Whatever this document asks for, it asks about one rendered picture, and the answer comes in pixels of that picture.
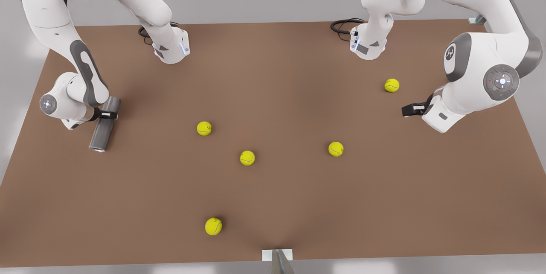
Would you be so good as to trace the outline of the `grey tennis ball tube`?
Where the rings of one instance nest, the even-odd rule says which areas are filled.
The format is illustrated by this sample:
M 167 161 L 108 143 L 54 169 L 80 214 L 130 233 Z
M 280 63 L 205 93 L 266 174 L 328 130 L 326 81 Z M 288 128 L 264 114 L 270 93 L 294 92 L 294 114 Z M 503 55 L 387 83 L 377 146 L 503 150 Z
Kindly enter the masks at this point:
M 96 113 L 98 122 L 90 140 L 89 148 L 91 150 L 104 152 L 107 149 L 110 134 L 113 130 L 115 121 L 118 119 L 120 105 L 121 99 L 111 96 L 103 105 L 102 109 L 99 109 Z

